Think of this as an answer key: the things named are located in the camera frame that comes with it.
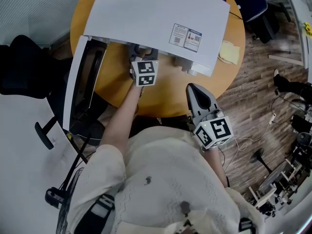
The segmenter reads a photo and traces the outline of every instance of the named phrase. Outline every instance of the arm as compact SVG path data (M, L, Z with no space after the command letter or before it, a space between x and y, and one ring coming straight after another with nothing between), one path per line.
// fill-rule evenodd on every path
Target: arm
M132 83L121 106L108 123L100 145L108 144L115 146L125 155L132 120L141 90L142 87L136 87L136 85Z
M217 148L212 148L209 151L204 152L204 158L218 176L222 185L224 187L228 187L228 181L226 180L226 176L220 161L219 150Z

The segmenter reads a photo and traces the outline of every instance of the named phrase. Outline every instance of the person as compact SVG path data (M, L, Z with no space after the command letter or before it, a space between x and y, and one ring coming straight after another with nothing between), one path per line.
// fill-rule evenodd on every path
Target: person
M274 71L274 85L279 92L290 92L301 96L309 105L312 104L312 87L301 82L289 82L278 70Z
M218 149L202 153L190 132L163 126L128 139L140 94L133 83L82 171L67 216L70 233L236 234L247 218L263 234L261 213L228 187ZM102 206L114 202L109 215L95 209L101 198Z

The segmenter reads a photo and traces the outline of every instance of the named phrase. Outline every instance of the black office chair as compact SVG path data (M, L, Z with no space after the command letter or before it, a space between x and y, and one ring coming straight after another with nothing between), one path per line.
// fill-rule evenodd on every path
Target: black office chair
M51 206L59 209L58 214L58 223L56 234L69 234L68 223L67 223L67 214L69 212L70 203L72 199L72 195L74 193L78 178L83 170L83 168L78 169L74 176L73 173L75 169L79 166L79 159L83 156L83 151L86 148L88 141L90 140L90 136L87 137L84 142L82 148L79 150L74 163L72 164L66 179L61 184L59 188L51 187L45 193L45 201Z
M268 9L261 16L248 23L248 26L255 34L254 38L259 38L262 43L275 39L275 34L279 31L279 22L275 12L284 13L287 21L291 22L288 11L282 3L279 3L279 6L268 4Z
M20 35L0 45L0 94L47 97L70 70L72 58L57 60Z
M282 3L277 5L268 4L266 0L235 0L240 7L245 26L255 33L263 43L275 39L279 31L279 23L274 12L283 12L290 22L290 16Z

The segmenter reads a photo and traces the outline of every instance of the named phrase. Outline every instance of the cable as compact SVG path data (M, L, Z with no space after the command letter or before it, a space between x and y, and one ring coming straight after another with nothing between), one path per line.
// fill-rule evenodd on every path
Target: cable
M236 157L236 155L238 154L238 152L239 152L239 151L244 151L244 150L248 147L248 143L247 143L247 142L244 142L244 143L241 145L241 147L239 147L239 145L238 145L236 139L237 139L237 138L238 138L238 139L250 139L251 141L256 142L256 141L260 140L260 139L264 136L264 134L265 134L265 132L267 131L268 127L269 127L269 124L268 124L267 127L265 128L263 134L262 134L258 139L256 139L256 140L253 140L252 138L232 137L232 138L235 140L236 144L237 144L238 150L237 150L237 152L235 153L235 155L233 156L233 158L231 159L230 163L228 164L228 166L226 167L226 169L224 170L224 172L226 172L226 170L228 169L228 167L231 165L231 163L233 162L233 160L234 160L234 158ZM231 171L231 172L229 172L229 173L226 173L226 175L234 175L234 174L237 174L238 171L239 171L239 169L236 168L236 169L234 169L233 171Z
M223 154L223 165L222 165L222 167L224 166L224 164L225 164L225 155L224 155L224 152L222 152L222 150L220 149L220 147L218 146L218 148L219 148L219 150L221 151L221 153Z
M239 147L239 145L238 145L238 143L237 143L237 140L236 140L236 137L232 137L232 138L235 140L235 142L236 142L236 144L237 144L237 147L238 147L238 150L237 150L237 152L235 153L235 155L233 156L233 158L231 159L231 161L230 161L230 163L228 164L228 166L225 168L224 172L226 172L226 170L228 169L228 167L231 165L231 163L233 162L233 160L234 160L234 158L236 157L236 155L238 154L238 152L239 152L239 151L244 151L244 150L247 148L247 146L248 146L247 142L244 142L244 143L242 144L242 146ZM233 171L231 171L230 173L228 173L228 174L226 174L226 175L234 175L234 174L232 174Z
M267 127L265 128L265 130L264 130L263 134L260 136L260 138L258 138L258 139L256 139L256 140L253 140L252 138L240 138L240 137L233 137L233 138L238 138L238 139L250 139L252 142L256 142L256 141L260 140L260 139L264 136L264 134L265 134L265 132L267 131L268 127L269 127L269 124L268 124Z
M304 89L306 89L306 88L301 89L300 94L299 94L299 99L301 97L302 90L304 90Z
M289 123L290 121L291 121L291 119L286 120L286 121L281 122L281 123L277 123L277 122L275 122L275 121L272 121L272 123L277 124L277 125L283 125L284 123Z
M90 138L90 139L94 139L94 140L102 140L101 138Z
M87 157L89 157L90 155L94 154L95 152L96 152L96 151L90 153ZM87 157L86 157L86 158L87 158ZM83 161L81 161L81 162L75 167L75 169L76 169L82 162L83 162Z
M72 129L72 127L76 124L76 122L80 122L80 118L85 114L86 112L84 111L78 119L75 119L75 121L73 122L73 124L69 127L68 131L70 131Z
M238 15L236 15L236 14L232 13L231 11L230 11L230 14L232 14L232 15L234 15L234 16L236 16L236 17L238 17L239 19L243 20L243 18L241 18L241 17L239 17Z
M92 153L90 153L87 157L89 157L90 155L92 155L92 154L94 154L96 151L94 151L94 152L92 152ZM86 157L86 158L87 158ZM75 169L82 163L83 161L81 161L76 167L75 167ZM65 181L65 180L64 180ZM63 183L60 185L60 187L58 188L58 189L60 189L61 187L62 187L62 185L64 184L64 181L63 181Z
M288 103L290 103L290 104L294 105L295 107L299 108L301 111L305 112L306 114L308 114L308 112L307 112L306 110L302 109L301 107L298 107L296 104L292 103L291 101L286 100L285 98L283 98L283 97L280 96L280 95L277 95L277 96L280 97L280 98L282 98L284 101L287 101Z
M276 98L274 99L274 101L272 102L272 104L271 104L271 112L272 112L273 115L274 115L275 113L273 112L272 107L273 107L274 102L275 102L277 99L278 99L278 97L276 97Z

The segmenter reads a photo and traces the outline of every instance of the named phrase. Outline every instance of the black strap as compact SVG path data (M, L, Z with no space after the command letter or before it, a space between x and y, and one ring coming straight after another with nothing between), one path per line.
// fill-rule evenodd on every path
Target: black strap
M245 230L250 230L252 234L256 234L255 226L249 218L243 217L240 220L238 232L243 232Z
M81 221L76 226L74 234L101 234L109 215L114 210L114 198L111 195L103 194L82 217Z

